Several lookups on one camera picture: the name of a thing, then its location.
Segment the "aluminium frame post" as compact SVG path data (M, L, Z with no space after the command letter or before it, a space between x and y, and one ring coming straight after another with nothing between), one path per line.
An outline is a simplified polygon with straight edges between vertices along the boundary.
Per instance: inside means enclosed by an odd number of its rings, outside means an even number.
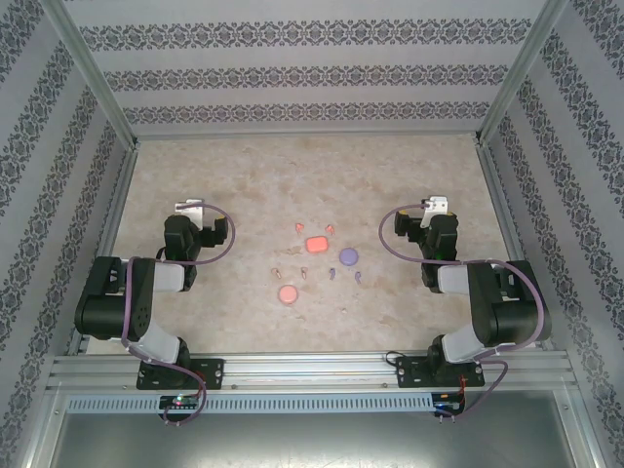
M491 140L517 90L535 62L540 49L568 3L569 0L545 0L481 127L476 131L478 147L484 147Z
M137 137L63 0L40 0L40 3L116 135L126 147L134 147Z

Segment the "aluminium side rail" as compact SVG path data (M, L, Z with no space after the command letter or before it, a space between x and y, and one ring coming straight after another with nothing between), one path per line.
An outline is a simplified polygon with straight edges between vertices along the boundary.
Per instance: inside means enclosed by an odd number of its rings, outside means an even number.
M503 183L500 181L490 151L479 144L475 150L495 216L496 239L501 244L501 247L485 248L485 253L488 257L504 261L526 260L523 242L514 224L513 210L509 207Z
M108 207L105 224L103 225L94 257L108 256L111 255L113 251L139 150L140 142L137 141L126 153L125 161L120 168L113 197Z

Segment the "left small circuit board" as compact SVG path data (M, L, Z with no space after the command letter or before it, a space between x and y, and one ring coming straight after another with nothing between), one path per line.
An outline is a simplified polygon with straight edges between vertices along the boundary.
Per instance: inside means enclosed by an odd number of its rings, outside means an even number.
M200 400L191 395L162 396L159 401L160 410L195 410Z

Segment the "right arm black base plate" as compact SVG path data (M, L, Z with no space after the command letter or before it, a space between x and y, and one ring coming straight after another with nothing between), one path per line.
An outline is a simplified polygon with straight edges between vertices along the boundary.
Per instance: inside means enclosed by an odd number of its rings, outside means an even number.
M403 356L396 360L396 375L400 388L450 388L485 385L482 369L475 363L451 364L419 356Z

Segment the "right small circuit board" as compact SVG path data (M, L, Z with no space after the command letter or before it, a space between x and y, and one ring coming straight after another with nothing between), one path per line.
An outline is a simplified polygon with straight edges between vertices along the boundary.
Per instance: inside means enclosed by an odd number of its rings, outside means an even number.
M438 412L460 414L465 409L466 399L459 394L435 394L433 406Z

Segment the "small circuit board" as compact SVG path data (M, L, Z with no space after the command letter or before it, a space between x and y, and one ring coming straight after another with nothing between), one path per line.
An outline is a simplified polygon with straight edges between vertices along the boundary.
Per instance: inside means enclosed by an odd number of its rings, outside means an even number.
M191 395L162 396L159 401L160 410L195 410L200 400Z
M459 394L435 394L433 406L438 412L460 414L465 409L466 399Z

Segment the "grey metal sheet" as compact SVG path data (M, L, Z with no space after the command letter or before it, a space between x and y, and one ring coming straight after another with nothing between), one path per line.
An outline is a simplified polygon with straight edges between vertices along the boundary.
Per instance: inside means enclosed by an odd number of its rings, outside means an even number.
M53 468L577 468L549 393L498 393L456 422L427 413L69 414Z

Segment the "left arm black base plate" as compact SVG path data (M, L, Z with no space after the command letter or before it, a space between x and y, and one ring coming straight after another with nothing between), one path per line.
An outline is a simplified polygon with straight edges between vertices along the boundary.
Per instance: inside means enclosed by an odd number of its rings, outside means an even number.
M192 359L189 372L201 377L207 390L220 390L224 376L221 359ZM187 372L141 362L136 379L138 390L194 390L199 382Z

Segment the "aluminium frame strut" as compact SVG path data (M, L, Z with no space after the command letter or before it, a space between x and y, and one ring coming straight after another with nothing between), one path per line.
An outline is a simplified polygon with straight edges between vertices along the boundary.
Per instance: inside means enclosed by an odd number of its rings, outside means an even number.
M608 468L581 392L553 391L565 438L575 468Z
M68 405L62 389L46 389L25 432L14 468L51 468Z

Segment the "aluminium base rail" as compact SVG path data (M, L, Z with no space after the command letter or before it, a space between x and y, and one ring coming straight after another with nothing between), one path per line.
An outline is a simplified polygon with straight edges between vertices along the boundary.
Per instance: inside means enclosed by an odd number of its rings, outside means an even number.
M225 393L329 393L396 390L396 371L382 352L223 354ZM566 352L529 349L500 358L508 372L500 390L575 388ZM136 389L139 360L129 355L79 355L53 360L45 389L67 393L117 393Z

